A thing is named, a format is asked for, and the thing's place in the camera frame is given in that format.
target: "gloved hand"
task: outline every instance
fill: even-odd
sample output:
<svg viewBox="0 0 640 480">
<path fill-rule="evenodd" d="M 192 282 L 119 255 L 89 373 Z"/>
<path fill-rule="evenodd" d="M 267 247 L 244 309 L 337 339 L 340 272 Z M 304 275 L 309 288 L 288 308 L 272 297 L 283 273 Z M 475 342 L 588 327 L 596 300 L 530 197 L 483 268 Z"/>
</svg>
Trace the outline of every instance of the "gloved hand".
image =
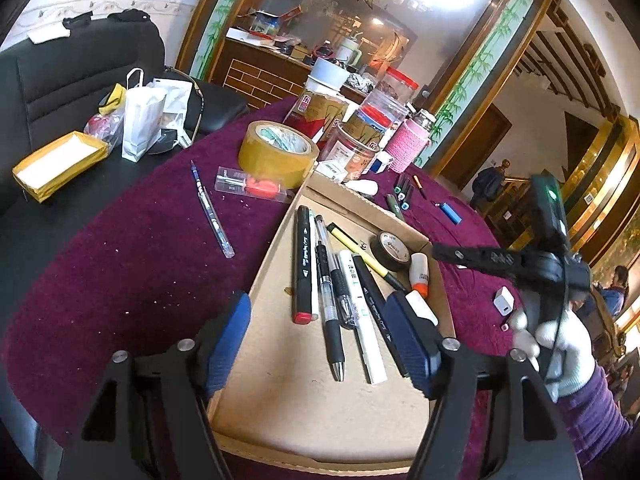
<svg viewBox="0 0 640 480">
<path fill-rule="evenodd" d="M 591 355 L 591 338 L 589 332 L 572 311 L 564 311 L 563 320 L 556 343 L 556 352 L 551 358 L 548 377 L 558 378 L 556 382 L 546 386 L 553 402 L 559 397 L 566 397 L 580 390 L 593 375 L 596 362 Z M 541 324 L 535 332 L 535 338 L 527 331 L 527 315 L 518 309 L 509 320 L 513 330 L 513 345 L 522 350 L 539 370 L 538 359 L 540 346 L 552 349 L 556 337 L 557 321 Z M 562 353 L 566 352 L 564 368 Z"/>
</svg>

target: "pink thermos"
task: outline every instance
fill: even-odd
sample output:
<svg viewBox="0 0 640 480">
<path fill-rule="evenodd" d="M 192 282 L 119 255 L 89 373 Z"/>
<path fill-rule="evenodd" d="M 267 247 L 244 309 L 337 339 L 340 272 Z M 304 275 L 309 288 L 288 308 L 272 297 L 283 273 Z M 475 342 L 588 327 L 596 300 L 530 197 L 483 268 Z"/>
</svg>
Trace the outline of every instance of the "pink thermos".
<svg viewBox="0 0 640 480">
<path fill-rule="evenodd" d="M 436 118 L 427 110 L 420 110 L 400 124 L 385 148 L 385 151 L 394 158 L 389 167 L 392 171 L 402 173 L 429 145 L 429 129 L 435 121 Z"/>
</svg>

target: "screw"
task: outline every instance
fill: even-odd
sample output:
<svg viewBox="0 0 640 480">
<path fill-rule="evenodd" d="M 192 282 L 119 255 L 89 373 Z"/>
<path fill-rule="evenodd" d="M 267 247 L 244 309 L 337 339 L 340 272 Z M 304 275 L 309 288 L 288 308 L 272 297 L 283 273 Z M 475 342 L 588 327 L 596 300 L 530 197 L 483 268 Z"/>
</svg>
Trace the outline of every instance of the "screw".
<svg viewBox="0 0 640 480">
<path fill-rule="evenodd" d="M 183 339 L 178 343 L 178 350 L 180 352 L 188 352 L 196 346 L 196 342 L 193 339 Z"/>
<path fill-rule="evenodd" d="M 129 354 L 127 353 L 126 350 L 118 350 L 115 354 L 111 356 L 111 360 L 114 363 L 123 363 L 124 361 L 127 360 L 128 357 L 129 357 Z"/>
<path fill-rule="evenodd" d="M 509 352 L 509 356 L 511 357 L 511 359 L 513 359 L 514 361 L 517 361 L 519 363 L 522 363 L 524 361 L 526 361 L 527 359 L 527 355 L 520 350 L 519 348 L 514 348 Z"/>
<path fill-rule="evenodd" d="M 442 346 L 445 350 L 457 352 L 460 349 L 460 341 L 453 337 L 447 337 L 446 339 L 442 340 Z"/>
</svg>

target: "yellow pen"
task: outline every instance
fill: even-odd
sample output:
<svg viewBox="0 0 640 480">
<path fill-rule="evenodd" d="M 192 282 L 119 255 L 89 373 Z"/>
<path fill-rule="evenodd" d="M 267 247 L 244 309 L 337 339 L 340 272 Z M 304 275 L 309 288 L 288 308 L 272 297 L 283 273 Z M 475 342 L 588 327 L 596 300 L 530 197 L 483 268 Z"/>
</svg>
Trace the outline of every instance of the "yellow pen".
<svg viewBox="0 0 640 480">
<path fill-rule="evenodd" d="M 329 225 L 327 229 L 334 237 L 340 240 L 340 243 L 342 243 L 345 247 L 347 247 L 348 250 L 350 250 L 352 253 L 359 254 L 364 260 L 364 262 L 372 270 L 378 273 L 380 277 L 383 280 L 385 280 L 389 285 L 391 285 L 395 290 L 400 290 L 405 294 L 409 293 L 409 291 L 404 288 L 402 283 L 398 281 L 398 279 L 389 271 L 389 269 L 384 267 L 373 256 L 370 256 L 369 253 L 366 253 L 365 251 L 363 251 L 362 248 L 358 244 L 354 243 L 351 237 L 348 234 L 346 234 L 344 231 L 342 231 L 338 226 L 332 224 L 332 225 Z"/>
</svg>

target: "blue gripper pad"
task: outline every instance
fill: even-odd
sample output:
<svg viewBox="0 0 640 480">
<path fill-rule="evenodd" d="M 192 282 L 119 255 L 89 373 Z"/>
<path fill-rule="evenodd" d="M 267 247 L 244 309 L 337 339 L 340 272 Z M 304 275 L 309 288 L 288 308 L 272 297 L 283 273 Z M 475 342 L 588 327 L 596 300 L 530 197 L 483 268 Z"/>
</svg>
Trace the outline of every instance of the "blue gripper pad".
<svg viewBox="0 0 640 480">
<path fill-rule="evenodd" d="M 250 321 L 251 300 L 248 295 L 243 294 L 229 317 L 214 351 L 209 356 L 209 372 L 205 386 L 208 397 L 225 387 Z"/>
<path fill-rule="evenodd" d="M 391 332 L 414 388 L 422 391 L 425 397 L 430 397 L 431 377 L 439 370 L 442 358 L 439 351 L 433 351 L 432 356 L 427 354 L 412 324 L 428 323 L 434 330 L 437 330 L 436 327 L 431 321 L 414 314 L 402 292 L 389 295 L 380 314 Z"/>
</svg>

